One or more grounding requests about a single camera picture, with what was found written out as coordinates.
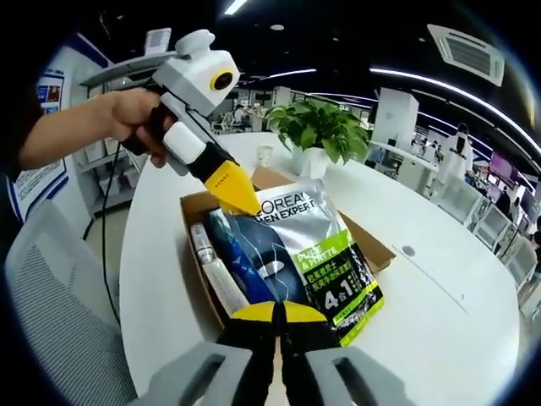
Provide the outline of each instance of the white cup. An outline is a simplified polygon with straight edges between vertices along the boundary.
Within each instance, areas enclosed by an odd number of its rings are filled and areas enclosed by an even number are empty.
[[[257,148],[257,165],[259,167],[269,167],[271,165],[272,152],[272,146],[260,145]]]

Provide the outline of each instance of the white round table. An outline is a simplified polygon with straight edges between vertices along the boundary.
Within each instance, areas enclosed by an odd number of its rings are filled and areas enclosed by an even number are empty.
[[[219,137],[254,171],[258,145],[290,154],[273,134]],[[519,343],[515,283],[462,225],[412,190],[361,165],[332,165],[324,178],[336,206],[396,252],[377,275],[385,305],[353,345],[405,382],[417,405],[479,406],[514,373]],[[179,197],[204,190],[166,166],[147,165],[131,205],[120,266],[120,316],[139,395],[155,372],[219,327],[186,246]],[[416,255],[401,253],[404,245]]]

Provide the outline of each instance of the hand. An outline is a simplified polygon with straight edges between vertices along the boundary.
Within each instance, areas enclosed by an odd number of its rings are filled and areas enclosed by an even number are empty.
[[[145,143],[151,155],[151,161],[156,167],[166,163],[166,149],[159,141],[154,140],[143,124],[148,122],[150,112],[160,104],[160,97],[144,89],[114,92],[112,108],[112,137],[124,141],[135,133]],[[173,122],[167,118],[163,125],[168,130]]]

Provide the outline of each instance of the potted plant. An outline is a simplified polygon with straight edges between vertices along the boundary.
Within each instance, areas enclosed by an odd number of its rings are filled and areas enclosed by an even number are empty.
[[[345,164],[368,149],[369,134],[360,121],[328,102],[296,101],[272,108],[266,117],[282,144],[292,150],[293,171],[298,175],[321,178],[330,161],[342,158]]]

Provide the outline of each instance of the ceiling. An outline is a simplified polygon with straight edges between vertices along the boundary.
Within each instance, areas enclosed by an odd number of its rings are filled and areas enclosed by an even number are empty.
[[[535,55],[526,47],[532,24],[537,21],[524,13],[520,0],[513,2],[514,8],[508,4],[505,15],[498,10],[487,11],[482,2],[475,1],[467,2],[468,8],[464,8],[458,3],[432,2],[435,5],[428,6],[418,1],[368,4],[357,0],[248,0],[233,16],[225,16],[223,12],[231,3],[199,0],[190,4],[190,12],[108,6],[89,18],[81,32],[113,62],[120,62],[143,54],[148,30],[171,27],[172,47],[183,35],[208,28],[216,34],[214,48],[227,49],[233,55],[243,80],[317,69],[316,73],[255,82],[254,88],[284,85],[300,91],[369,98],[374,98],[382,86],[413,91],[419,111],[455,126],[467,123],[471,134],[502,153],[519,170],[537,172],[530,157],[541,166],[541,154],[536,148],[485,107],[439,86],[369,71],[370,67],[393,69],[459,87],[504,112],[541,144],[541,120],[537,123],[541,111],[535,97],[528,97],[535,95],[538,78],[525,75],[541,72],[541,65],[533,61]],[[276,24],[283,25],[284,30],[271,30]],[[498,47],[505,53],[502,86],[444,63],[427,24],[453,28]],[[426,116],[419,116],[418,124],[454,132]]]

